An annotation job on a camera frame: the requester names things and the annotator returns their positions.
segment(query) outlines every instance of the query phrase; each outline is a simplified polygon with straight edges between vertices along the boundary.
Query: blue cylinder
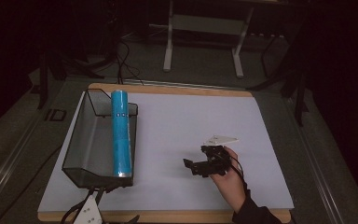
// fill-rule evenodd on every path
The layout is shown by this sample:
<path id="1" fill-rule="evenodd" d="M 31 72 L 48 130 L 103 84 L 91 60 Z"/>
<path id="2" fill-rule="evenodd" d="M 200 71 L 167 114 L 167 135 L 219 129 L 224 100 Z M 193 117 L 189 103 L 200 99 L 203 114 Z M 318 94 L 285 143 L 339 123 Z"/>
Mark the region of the blue cylinder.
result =
<path id="1" fill-rule="evenodd" d="M 113 91 L 112 128 L 113 128 L 113 176 L 132 176 L 130 121 L 128 94 L 125 91 Z"/>

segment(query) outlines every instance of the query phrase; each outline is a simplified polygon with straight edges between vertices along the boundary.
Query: table leg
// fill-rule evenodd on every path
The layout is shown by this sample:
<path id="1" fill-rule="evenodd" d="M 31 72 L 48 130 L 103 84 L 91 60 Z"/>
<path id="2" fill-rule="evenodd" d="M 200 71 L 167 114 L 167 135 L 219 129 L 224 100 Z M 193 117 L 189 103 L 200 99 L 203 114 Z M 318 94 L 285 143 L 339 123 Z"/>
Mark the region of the table leg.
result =
<path id="1" fill-rule="evenodd" d="M 241 34 L 240 34 L 240 40 L 239 40 L 239 42 L 237 44 L 237 47 L 232 49 L 232 58 L 234 60 L 235 73 L 237 74 L 238 78 L 243 78 L 240 51 L 241 51 L 241 48 L 242 48 L 243 40 L 246 37 L 246 32 L 248 30 L 249 23 L 251 21 L 253 12 L 254 12 L 254 8 L 251 7 L 249 9 L 246 21 L 243 23 L 243 26 L 242 26 L 242 29 L 241 29 Z"/>
<path id="2" fill-rule="evenodd" d="M 167 49 L 165 50 L 164 59 L 164 72 L 171 71 L 171 60 L 172 60 L 172 16 L 173 16 L 173 0 L 170 1 L 170 16 L 168 18 L 168 42 Z"/>

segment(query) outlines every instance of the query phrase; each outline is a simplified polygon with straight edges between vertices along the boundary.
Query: black cable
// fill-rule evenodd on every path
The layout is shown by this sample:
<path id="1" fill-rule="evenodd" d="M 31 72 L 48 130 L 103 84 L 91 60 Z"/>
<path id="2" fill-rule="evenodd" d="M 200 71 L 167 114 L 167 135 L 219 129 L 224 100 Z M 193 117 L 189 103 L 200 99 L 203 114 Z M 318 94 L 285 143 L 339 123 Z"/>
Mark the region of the black cable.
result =
<path id="1" fill-rule="evenodd" d="M 127 63 L 123 63 L 123 65 L 125 65 L 126 68 L 127 68 L 127 71 L 129 71 L 129 72 L 132 74 L 131 77 L 126 77 L 126 78 L 133 78 L 133 77 L 135 77 L 136 79 L 138 79 L 138 80 L 142 83 L 143 86 L 145 85 L 144 82 L 142 81 L 142 79 L 139 78 L 139 75 L 141 74 L 141 71 L 140 71 L 138 68 L 133 67 L 133 66 L 130 66 L 130 65 L 128 65 Z M 131 69 L 135 69 L 136 72 L 137 72 L 137 74 L 134 74 L 134 73 L 131 71 Z"/>
<path id="2" fill-rule="evenodd" d="M 123 76 L 121 75 L 121 67 L 123 66 L 123 64 L 120 62 L 120 58 L 118 56 L 117 56 L 117 63 L 118 63 L 117 84 L 124 84 Z"/>
<path id="3" fill-rule="evenodd" d="M 39 166 L 39 168 L 37 169 L 36 173 L 34 174 L 34 176 L 31 178 L 31 180 L 28 182 L 28 184 L 25 186 L 25 188 L 20 192 L 20 194 L 16 197 L 16 199 L 14 199 L 14 201 L 5 209 L 5 211 L 1 214 L 0 216 L 0 220 L 5 216 L 5 214 L 11 209 L 11 207 L 13 207 L 13 205 L 17 202 L 17 200 L 22 196 L 22 194 L 30 187 L 30 185 L 34 182 L 34 180 L 36 179 L 37 175 L 40 173 L 40 171 L 42 170 L 42 168 L 46 165 L 46 163 L 51 159 L 51 157 L 56 154 L 58 151 L 60 151 L 60 149 L 62 148 L 62 145 L 60 145 L 59 147 L 57 147 L 53 152 L 51 152 L 51 154 L 48 156 L 47 159 L 45 159 L 45 161 L 42 163 L 41 166 Z"/>
<path id="4" fill-rule="evenodd" d="M 240 162 L 239 162 L 237 159 L 235 159 L 235 158 L 233 158 L 232 156 L 230 156 L 230 158 L 231 158 L 231 159 L 234 159 L 234 161 L 236 161 L 237 164 L 240 166 L 241 172 L 238 170 L 238 168 L 236 168 L 236 167 L 231 163 L 231 161 L 225 160 L 223 157 L 221 157 L 221 156 L 218 155 L 217 153 L 212 153 L 212 154 L 213 154 L 215 157 L 219 158 L 220 161 L 224 162 L 225 164 L 227 164 L 227 165 L 229 164 L 229 166 L 231 167 L 231 169 L 233 169 L 234 172 L 240 177 L 240 179 L 241 179 L 241 181 L 242 181 L 242 184 L 243 184 L 243 190 L 245 190 L 246 195 L 248 195 L 248 194 L 249 194 L 248 184 L 246 184 L 246 182 L 245 182 L 245 177 L 243 176 L 243 170 L 242 170 L 242 166 L 241 166 Z"/>
<path id="5" fill-rule="evenodd" d="M 127 57 L 129 56 L 129 54 L 130 54 L 130 46 L 128 45 L 128 44 L 126 44 L 124 41 L 122 41 L 122 40 L 120 40 L 120 42 L 119 42 L 120 44 L 122 44 L 122 45 L 124 45 L 125 47 L 126 47 L 126 49 L 127 49 L 127 54 L 126 54 L 126 56 L 124 57 L 124 59 L 123 59 L 123 62 L 125 62 L 126 60 L 127 60 Z"/>
<path id="6" fill-rule="evenodd" d="M 63 215 L 63 217 L 62 217 L 60 223 L 61 223 L 61 224 L 65 224 L 65 221 L 66 221 L 66 219 L 69 217 L 69 215 L 71 215 L 73 212 L 75 212 L 75 211 L 77 210 L 76 215 L 75 215 L 75 217 L 74 217 L 74 219 L 76 219 L 76 217 L 78 216 L 78 214 L 79 214 L 81 208 L 82 208 L 82 207 L 84 206 L 84 204 L 86 203 L 88 197 L 89 197 L 90 195 L 92 195 L 92 193 L 94 193 L 94 191 L 95 191 L 95 188 L 89 189 L 89 193 L 87 194 L 86 198 L 85 198 L 83 201 L 81 201 L 80 203 L 78 203 L 78 204 L 74 205 L 73 207 L 71 207 L 71 209 L 69 209 L 69 210 L 65 213 L 65 215 Z"/>

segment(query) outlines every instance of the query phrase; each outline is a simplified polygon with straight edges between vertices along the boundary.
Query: human hand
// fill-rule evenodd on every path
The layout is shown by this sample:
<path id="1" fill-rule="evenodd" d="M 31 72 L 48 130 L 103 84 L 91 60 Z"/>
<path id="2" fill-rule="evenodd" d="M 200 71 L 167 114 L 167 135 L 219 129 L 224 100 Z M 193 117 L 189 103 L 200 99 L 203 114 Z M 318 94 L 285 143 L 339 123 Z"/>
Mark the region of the human hand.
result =
<path id="1" fill-rule="evenodd" d="M 225 147 L 228 154 L 238 159 L 238 155 L 229 147 Z M 231 160 L 231 164 L 238 170 L 238 163 Z M 226 202 L 238 213 L 246 200 L 245 189 L 241 177 L 230 168 L 225 175 L 210 175 Z"/>

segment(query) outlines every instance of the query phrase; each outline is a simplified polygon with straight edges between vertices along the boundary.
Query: metal stand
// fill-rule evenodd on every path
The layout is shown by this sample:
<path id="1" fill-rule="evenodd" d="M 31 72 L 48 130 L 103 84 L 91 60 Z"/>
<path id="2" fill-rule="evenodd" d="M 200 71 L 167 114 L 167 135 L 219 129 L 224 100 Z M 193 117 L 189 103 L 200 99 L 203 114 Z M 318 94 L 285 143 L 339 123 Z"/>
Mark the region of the metal stand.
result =
<path id="1" fill-rule="evenodd" d="M 173 29 L 189 30 L 208 32 L 215 34 L 226 35 L 239 35 L 240 39 L 237 46 L 232 49 L 232 58 L 234 61 L 235 72 L 238 78 L 243 78 L 243 71 L 241 66 L 240 52 L 243 44 L 243 40 L 246 37 L 246 32 L 251 21 L 254 8 L 251 7 L 247 14 L 245 21 L 224 20 L 216 18 L 201 18 L 187 15 L 175 15 L 173 14 L 173 0 L 170 1 L 170 11 L 168 18 L 168 41 L 167 48 L 165 50 L 165 58 L 163 70 L 164 72 L 171 71 L 172 63 L 172 32 Z"/>

